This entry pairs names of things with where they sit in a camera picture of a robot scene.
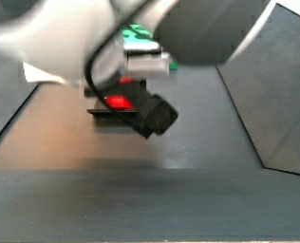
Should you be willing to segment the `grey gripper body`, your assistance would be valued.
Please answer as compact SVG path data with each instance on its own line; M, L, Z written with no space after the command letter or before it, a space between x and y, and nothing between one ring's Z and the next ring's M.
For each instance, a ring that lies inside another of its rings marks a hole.
M133 78L168 75L170 55L156 42L124 44L124 74Z

